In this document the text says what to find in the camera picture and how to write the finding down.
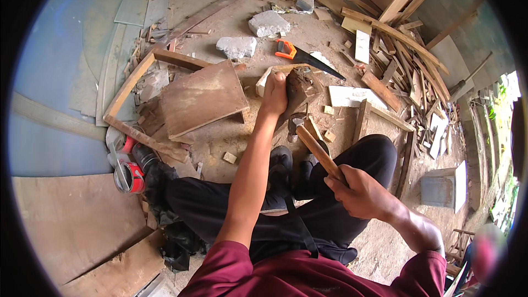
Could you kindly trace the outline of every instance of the maroon shirt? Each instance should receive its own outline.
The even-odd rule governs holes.
[[[434,251],[415,255],[391,285],[354,275],[337,261],[289,251],[254,266],[241,243],[223,241],[205,256],[179,296],[442,296],[446,260]]]

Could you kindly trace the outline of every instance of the black shoe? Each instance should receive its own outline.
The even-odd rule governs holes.
[[[292,152],[286,146],[275,147],[270,154],[268,188],[261,210],[286,209],[285,197],[291,197]]]
[[[317,143],[328,155],[330,155],[328,146],[323,140],[317,140]],[[293,191],[295,200],[301,201],[315,198],[315,190],[313,190],[314,186],[310,186],[309,181],[310,174],[312,174],[312,170],[317,163],[319,163],[319,161],[315,158],[312,152],[308,150],[304,159],[299,163],[299,179]]]

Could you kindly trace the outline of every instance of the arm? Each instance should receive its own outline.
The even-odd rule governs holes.
[[[346,164],[339,167],[349,187],[331,177],[325,182],[351,216],[385,221],[414,252],[436,251],[445,257],[442,234],[431,219],[407,208],[365,171]]]
[[[215,244],[236,241],[249,249],[268,185],[273,132],[287,104],[286,76],[283,73],[269,76],[253,133],[231,184],[228,211]]]

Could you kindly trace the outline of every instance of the hammer head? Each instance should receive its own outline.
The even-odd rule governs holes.
[[[297,127],[299,125],[304,125],[304,120],[299,117],[290,117],[288,120],[288,141],[295,142],[297,141]]]

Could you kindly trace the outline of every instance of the wall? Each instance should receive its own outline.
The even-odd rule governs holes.
[[[14,81],[14,90],[23,96],[91,123],[95,122],[92,117],[82,117],[69,109],[68,102],[73,81],[80,73],[83,23],[92,1],[45,1],[28,30]],[[47,128],[15,114],[10,115],[8,134],[12,175],[52,177],[111,172],[103,142]]]
[[[473,1],[425,0],[411,20],[420,19],[424,23],[420,27],[420,34],[427,43],[455,21]],[[490,50],[493,51],[493,56],[473,78],[475,90],[480,90],[498,81],[502,74],[513,72],[515,66],[505,34],[488,2],[482,3],[477,13],[477,17],[462,24],[450,35],[469,71],[473,71]]]

